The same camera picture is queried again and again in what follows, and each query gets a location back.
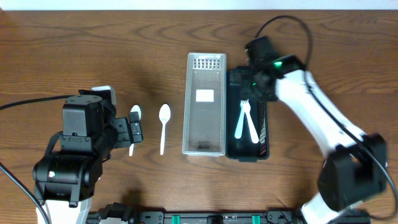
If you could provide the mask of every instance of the white plastic spoon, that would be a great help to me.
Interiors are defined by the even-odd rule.
[[[160,155],[163,155],[164,153],[165,129],[166,129],[166,123],[169,121],[170,116],[171,116],[170,107],[168,106],[168,104],[163,104],[163,106],[160,108],[159,111],[159,119],[163,124],[162,139],[160,140]]]

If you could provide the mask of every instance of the wooden tabletop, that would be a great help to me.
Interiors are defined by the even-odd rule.
[[[141,105],[145,140],[133,157],[129,149],[112,152],[96,184],[92,211],[113,202],[167,211],[298,208],[316,194],[323,158],[281,102],[268,104],[267,160],[182,154],[188,53],[226,53],[228,69],[245,65],[244,45],[279,14],[308,23],[315,79],[354,124],[388,141],[389,172],[398,181],[398,18],[393,11],[9,11],[0,20],[0,105],[99,85],[116,90],[118,116]],[[280,52],[304,58],[306,36],[296,23],[277,21],[263,34]],[[160,156],[158,114],[164,102],[172,118]],[[62,130],[63,104],[0,112],[0,161],[30,190],[34,164],[51,135]],[[35,223],[27,196],[5,175],[0,183],[0,223]],[[364,207],[388,215],[393,205],[388,189]]]

